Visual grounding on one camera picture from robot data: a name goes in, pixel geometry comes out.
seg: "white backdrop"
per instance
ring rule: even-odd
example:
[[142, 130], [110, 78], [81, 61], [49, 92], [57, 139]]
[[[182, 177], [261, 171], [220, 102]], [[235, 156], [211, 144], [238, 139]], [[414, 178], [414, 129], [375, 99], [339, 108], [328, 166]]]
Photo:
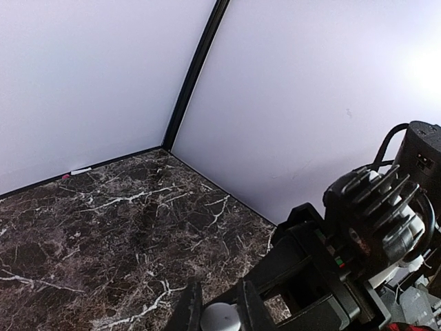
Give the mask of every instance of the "white backdrop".
[[2, 1], [0, 194], [160, 145], [214, 3]]
[[[274, 223], [441, 122], [439, 1], [231, 1], [173, 152]], [[393, 158], [402, 135], [392, 141]]]

